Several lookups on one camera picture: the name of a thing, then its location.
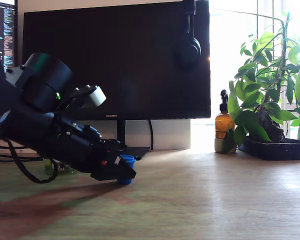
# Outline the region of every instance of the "monitor screen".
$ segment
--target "monitor screen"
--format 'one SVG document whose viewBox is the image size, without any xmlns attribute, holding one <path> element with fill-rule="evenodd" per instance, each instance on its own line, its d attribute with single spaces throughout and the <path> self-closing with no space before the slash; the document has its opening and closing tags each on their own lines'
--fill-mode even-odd
<svg viewBox="0 0 300 240">
<path fill-rule="evenodd" d="M 72 70 L 69 88 L 101 87 L 105 102 L 73 110 L 77 120 L 209 118 L 208 1 L 196 1 L 202 53 L 188 71 L 174 59 L 183 20 L 180 1 L 26 12 L 22 61 L 49 54 Z"/>
<path fill-rule="evenodd" d="M 16 0 L 0 0 L 0 59 L 4 70 L 15 67 L 17 60 L 16 8 Z"/>
</svg>

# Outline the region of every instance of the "black plant tray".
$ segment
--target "black plant tray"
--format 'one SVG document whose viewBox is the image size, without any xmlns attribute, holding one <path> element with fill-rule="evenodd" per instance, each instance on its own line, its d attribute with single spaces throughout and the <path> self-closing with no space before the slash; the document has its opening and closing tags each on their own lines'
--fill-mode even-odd
<svg viewBox="0 0 300 240">
<path fill-rule="evenodd" d="M 300 160 L 300 140 L 285 139 L 286 143 L 263 143 L 247 139 L 239 150 L 267 161 Z"/>
</svg>

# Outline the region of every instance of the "wooden desk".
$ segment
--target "wooden desk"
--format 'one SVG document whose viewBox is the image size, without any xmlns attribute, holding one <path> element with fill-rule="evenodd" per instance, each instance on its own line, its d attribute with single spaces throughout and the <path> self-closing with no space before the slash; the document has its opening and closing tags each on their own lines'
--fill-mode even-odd
<svg viewBox="0 0 300 240">
<path fill-rule="evenodd" d="M 28 163 L 43 175 L 43 164 Z M 148 153 L 131 185 L 0 163 L 0 240 L 300 240 L 300 161 Z"/>
</svg>

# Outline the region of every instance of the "white wall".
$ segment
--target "white wall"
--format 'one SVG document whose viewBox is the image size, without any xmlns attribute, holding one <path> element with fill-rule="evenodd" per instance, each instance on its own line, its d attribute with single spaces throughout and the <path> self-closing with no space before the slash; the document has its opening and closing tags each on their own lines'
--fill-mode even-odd
<svg viewBox="0 0 300 240">
<path fill-rule="evenodd" d="M 176 2 L 177 0 L 18 0 L 18 50 L 22 52 L 24 12 L 90 8 L 101 6 Z M 154 120 L 154 149 L 181 150 L 190 148 L 190 120 Z M 89 121 L 104 138 L 116 137 L 115 121 Z M 130 147 L 148 147 L 151 144 L 148 121 L 127 121 L 126 144 Z"/>
</svg>

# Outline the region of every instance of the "amber bottle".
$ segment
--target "amber bottle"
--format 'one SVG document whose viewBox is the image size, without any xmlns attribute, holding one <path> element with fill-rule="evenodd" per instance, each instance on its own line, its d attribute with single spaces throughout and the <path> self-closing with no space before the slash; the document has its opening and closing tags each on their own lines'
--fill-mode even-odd
<svg viewBox="0 0 300 240">
<path fill-rule="evenodd" d="M 235 128 L 235 122 L 231 119 L 228 114 L 228 93 L 226 90 L 221 91 L 221 99 L 222 104 L 220 104 L 221 113 L 218 114 L 215 118 L 215 139 L 214 139 L 214 150 L 217 153 L 222 152 L 222 142 L 226 136 L 228 131 L 228 127 L 230 129 Z M 234 147 L 230 153 L 234 153 L 236 151 L 236 147 Z"/>
</svg>

